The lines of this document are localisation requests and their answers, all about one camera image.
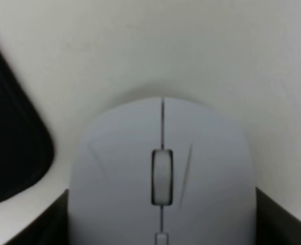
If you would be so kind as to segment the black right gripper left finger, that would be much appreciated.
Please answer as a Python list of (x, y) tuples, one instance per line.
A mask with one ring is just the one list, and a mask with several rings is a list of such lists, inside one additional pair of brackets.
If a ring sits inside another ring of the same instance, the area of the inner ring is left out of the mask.
[(69, 244), (68, 190), (29, 226), (7, 242), (8, 245)]

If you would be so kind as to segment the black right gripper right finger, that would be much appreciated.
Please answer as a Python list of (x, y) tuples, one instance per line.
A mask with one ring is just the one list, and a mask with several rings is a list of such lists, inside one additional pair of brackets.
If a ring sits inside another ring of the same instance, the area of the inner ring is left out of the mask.
[(278, 203), (256, 189), (257, 234), (256, 244), (301, 245), (301, 221)]

